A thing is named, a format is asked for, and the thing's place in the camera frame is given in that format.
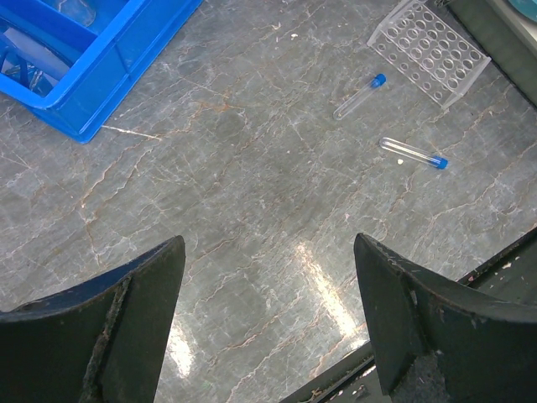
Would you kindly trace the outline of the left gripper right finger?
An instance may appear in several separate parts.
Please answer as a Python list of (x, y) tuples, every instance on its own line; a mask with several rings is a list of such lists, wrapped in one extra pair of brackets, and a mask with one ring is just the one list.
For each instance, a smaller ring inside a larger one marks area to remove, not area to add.
[(393, 402), (534, 402), (536, 305), (450, 280), (359, 233), (354, 256), (380, 389)]

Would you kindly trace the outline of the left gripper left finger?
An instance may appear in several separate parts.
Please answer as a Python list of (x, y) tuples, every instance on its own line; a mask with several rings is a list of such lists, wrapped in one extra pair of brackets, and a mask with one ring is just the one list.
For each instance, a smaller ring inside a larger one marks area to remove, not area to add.
[(1, 314), (3, 402), (152, 402), (185, 269), (170, 238)]

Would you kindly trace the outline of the test tube blue cap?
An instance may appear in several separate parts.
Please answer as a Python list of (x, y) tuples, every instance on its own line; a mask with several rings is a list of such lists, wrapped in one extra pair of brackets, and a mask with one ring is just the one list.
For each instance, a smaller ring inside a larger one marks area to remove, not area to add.
[(335, 120), (342, 120), (359, 105), (364, 103), (374, 92), (377, 92), (385, 84), (386, 80), (384, 74), (377, 74), (367, 85), (358, 90), (352, 97), (338, 107), (333, 113), (333, 118)]
[(387, 151), (391, 151), (395, 154), (408, 157), (412, 160), (417, 160), (419, 162), (433, 166), (438, 170), (444, 170), (448, 166), (447, 159), (439, 155), (426, 152), (422, 149), (418, 149), (414, 146), (408, 145), (398, 140), (384, 137), (379, 140), (379, 145), (381, 148)]

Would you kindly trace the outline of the clear glass jar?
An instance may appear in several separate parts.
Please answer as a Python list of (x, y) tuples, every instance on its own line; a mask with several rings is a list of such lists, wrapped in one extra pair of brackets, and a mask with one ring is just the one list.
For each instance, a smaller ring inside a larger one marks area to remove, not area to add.
[(84, 0), (55, 0), (53, 7), (80, 25), (89, 27), (96, 19), (96, 10)]

